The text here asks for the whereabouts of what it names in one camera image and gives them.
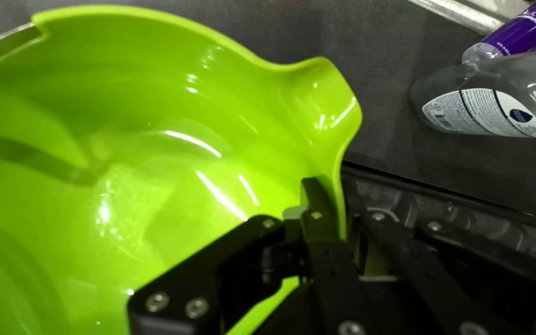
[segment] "lime green plastic bowl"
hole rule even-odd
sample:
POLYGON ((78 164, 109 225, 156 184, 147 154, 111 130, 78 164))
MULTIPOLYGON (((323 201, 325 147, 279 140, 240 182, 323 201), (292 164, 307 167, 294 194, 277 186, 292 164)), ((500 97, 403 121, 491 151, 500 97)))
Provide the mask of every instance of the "lime green plastic bowl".
POLYGON ((135 288, 249 216, 281 218, 303 177, 344 220, 359 123, 323 58, 267 63, 148 9, 35 15, 0 39, 0 335, 126 335, 135 288))

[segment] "gray surface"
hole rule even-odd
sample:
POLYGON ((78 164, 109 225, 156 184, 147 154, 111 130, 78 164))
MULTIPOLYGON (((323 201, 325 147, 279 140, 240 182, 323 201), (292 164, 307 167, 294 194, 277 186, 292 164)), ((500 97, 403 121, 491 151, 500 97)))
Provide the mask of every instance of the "gray surface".
MULTIPOLYGON (((0 32, 83 0, 0 0, 0 32)), ((536 141, 444 136, 407 102, 409 84, 478 39, 405 0, 117 0, 212 26, 262 58, 331 58, 364 110, 346 160, 536 214, 536 141)))

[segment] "purple plastic part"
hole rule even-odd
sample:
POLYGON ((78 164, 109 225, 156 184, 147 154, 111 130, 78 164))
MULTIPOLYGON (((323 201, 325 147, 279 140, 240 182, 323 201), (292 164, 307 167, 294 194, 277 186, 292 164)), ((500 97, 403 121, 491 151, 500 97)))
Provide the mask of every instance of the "purple plastic part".
POLYGON ((493 45, 504 56, 536 50, 536 4, 495 30, 482 43, 493 45))

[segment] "green plastic surface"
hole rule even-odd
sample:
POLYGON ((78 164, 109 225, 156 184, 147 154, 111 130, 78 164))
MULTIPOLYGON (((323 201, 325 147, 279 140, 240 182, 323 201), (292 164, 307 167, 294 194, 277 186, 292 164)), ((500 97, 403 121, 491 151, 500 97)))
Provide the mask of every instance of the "green plastic surface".
MULTIPOLYGON (((253 214, 338 180, 359 104, 323 58, 267 63, 135 7, 0 39, 0 335, 126 335, 126 300, 253 214)), ((253 309, 251 333, 294 287, 253 309)))

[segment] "screw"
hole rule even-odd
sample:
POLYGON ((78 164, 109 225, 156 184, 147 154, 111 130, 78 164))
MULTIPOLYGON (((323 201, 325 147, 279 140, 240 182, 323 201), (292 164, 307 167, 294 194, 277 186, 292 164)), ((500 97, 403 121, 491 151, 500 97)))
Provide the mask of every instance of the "screw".
POLYGON ((320 218, 321 218, 321 212, 310 212, 310 218, 312 218, 312 220, 320 220, 320 218))
POLYGON ((383 220, 385 220, 385 214, 383 214, 383 212, 374 212, 374 214, 372 214, 372 220, 383 221, 383 220))
POLYGON ((195 300, 189 300, 187 305, 186 305, 186 316, 187 318, 199 318, 202 314, 206 314, 210 309, 208 301, 204 298, 195 298, 195 300))
POLYGON ((262 221, 262 225, 264 225, 264 229, 271 229, 275 225, 275 221, 267 218, 262 221))
POLYGON ((429 223, 428 223, 428 229, 431 229, 431 231, 441 231, 441 223, 439 223, 439 221, 429 221, 429 223))
POLYGON ((338 326, 338 335, 364 335, 364 329, 361 324, 346 320, 338 326))
POLYGON ((489 335, 487 329, 476 322, 461 322, 459 335, 489 335))
POLYGON ((145 300, 145 309, 148 313, 158 313, 160 309, 169 305, 169 296, 165 292, 156 292, 145 300))

